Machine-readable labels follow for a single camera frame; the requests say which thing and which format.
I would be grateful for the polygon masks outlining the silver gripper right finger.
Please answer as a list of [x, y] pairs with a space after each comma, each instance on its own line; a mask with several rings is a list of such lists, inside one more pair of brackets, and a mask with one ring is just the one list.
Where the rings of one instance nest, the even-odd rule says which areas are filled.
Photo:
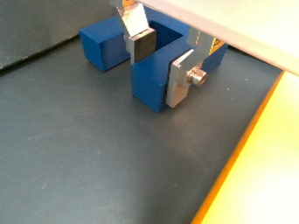
[[199, 86], [207, 79], [207, 72], [202, 69], [203, 61], [218, 48], [218, 40], [203, 31], [190, 29], [187, 38], [192, 46], [171, 64], [166, 104], [174, 108], [186, 98], [190, 85]]

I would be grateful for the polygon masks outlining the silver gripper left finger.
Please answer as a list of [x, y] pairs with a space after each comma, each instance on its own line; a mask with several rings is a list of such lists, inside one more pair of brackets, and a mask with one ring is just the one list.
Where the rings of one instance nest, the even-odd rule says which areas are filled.
[[122, 24], [126, 49], [131, 64], [148, 57], [156, 50], [156, 30], [150, 27], [146, 7], [136, 0], [108, 0], [116, 9], [116, 18]]

